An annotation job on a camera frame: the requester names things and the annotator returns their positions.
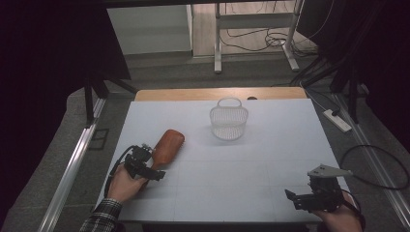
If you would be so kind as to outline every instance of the hand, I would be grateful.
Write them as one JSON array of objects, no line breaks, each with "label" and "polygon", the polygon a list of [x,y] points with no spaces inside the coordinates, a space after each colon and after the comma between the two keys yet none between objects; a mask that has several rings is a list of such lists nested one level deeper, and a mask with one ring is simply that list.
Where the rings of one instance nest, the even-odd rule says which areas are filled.
[{"label": "hand", "polygon": [[115,171],[111,184],[109,185],[109,191],[107,198],[112,198],[120,203],[124,203],[135,196],[142,185],[147,182],[145,178],[133,179],[128,173],[124,164],[120,164]]},{"label": "hand", "polygon": [[[352,199],[346,192],[343,192],[343,197],[353,204]],[[326,223],[331,232],[362,232],[362,226],[356,215],[344,205],[331,213],[325,211],[313,211],[313,213]]]}]

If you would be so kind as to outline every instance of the sleeve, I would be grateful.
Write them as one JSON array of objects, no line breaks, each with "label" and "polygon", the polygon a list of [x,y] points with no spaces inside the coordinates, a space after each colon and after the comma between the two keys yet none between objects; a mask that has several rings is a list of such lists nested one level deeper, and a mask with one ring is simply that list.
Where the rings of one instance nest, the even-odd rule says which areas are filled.
[{"label": "sleeve", "polygon": [[105,198],[88,217],[80,228],[80,232],[111,232],[115,231],[117,219],[122,205],[120,202]]}]

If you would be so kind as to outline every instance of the transparent basket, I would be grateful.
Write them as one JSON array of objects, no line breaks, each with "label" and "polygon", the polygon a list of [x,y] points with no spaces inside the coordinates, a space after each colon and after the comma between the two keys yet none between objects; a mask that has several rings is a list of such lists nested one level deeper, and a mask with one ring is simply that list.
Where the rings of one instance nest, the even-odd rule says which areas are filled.
[{"label": "transparent basket", "polygon": [[[221,106],[223,101],[234,100],[237,106]],[[248,110],[242,107],[242,102],[235,97],[226,97],[218,101],[218,105],[210,112],[212,133],[226,141],[238,139],[244,134],[248,119]]]}]

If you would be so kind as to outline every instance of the metal bracket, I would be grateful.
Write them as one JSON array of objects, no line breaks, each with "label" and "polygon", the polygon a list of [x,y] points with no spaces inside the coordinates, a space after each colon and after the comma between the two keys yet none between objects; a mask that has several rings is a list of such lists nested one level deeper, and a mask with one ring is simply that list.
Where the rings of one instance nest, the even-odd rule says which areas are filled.
[{"label": "metal bracket", "polygon": [[328,165],[320,164],[318,167],[307,173],[310,177],[331,178],[340,176],[351,176],[353,172],[350,170],[343,170]]}]

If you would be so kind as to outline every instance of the white table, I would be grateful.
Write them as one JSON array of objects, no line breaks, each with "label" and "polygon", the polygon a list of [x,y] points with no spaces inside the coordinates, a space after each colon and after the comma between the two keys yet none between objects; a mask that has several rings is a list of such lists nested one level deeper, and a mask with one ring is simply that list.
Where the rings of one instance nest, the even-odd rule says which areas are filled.
[{"label": "white table", "polygon": [[[313,222],[295,210],[285,189],[311,193],[308,171],[338,167],[310,100],[243,101],[245,134],[226,142],[211,133],[217,101],[132,102],[113,163],[131,145],[155,146],[168,129],[186,142],[164,179],[151,181],[124,205],[120,220],[150,222]],[[348,189],[343,178],[338,178]],[[103,198],[103,187],[99,198]]]}]

